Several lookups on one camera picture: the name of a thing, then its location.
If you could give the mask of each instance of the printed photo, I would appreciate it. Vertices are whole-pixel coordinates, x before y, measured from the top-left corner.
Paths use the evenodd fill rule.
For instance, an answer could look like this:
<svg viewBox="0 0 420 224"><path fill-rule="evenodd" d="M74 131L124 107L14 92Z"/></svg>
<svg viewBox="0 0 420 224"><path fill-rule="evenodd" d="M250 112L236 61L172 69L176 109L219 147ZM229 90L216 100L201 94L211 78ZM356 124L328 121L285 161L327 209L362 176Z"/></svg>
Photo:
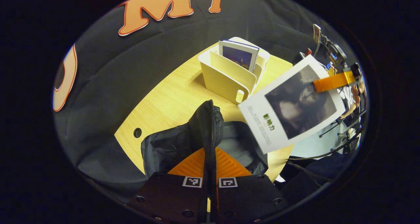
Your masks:
<svg viewBox="0 0 420 224"><path fill-rule="evenodd" d="M318 79L315 71L307 65L265 94L288 139L310 130L337 111L328 92L315 91L312 82Z"/></svg>
<svg viewBox="0 0 420 224"><path fill-rule="evenodd" d="M241 67L249 70L252 53L228 46L223 46L223 56L240 65Z"/></svg>

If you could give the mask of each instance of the white paper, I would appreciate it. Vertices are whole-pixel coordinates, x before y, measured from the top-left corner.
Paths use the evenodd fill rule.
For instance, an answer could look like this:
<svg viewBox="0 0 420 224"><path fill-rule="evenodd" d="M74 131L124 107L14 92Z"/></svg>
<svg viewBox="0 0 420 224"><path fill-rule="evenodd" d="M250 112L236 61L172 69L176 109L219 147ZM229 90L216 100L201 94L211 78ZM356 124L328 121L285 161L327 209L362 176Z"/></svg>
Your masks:
<svg viewBox="0 0 420 224"><path fill-rule="evenodd" d="M327 72L308 55L238 105L264 154L320 131L345 112L336 89L315 92L312 82L326 77Z"/></svg>

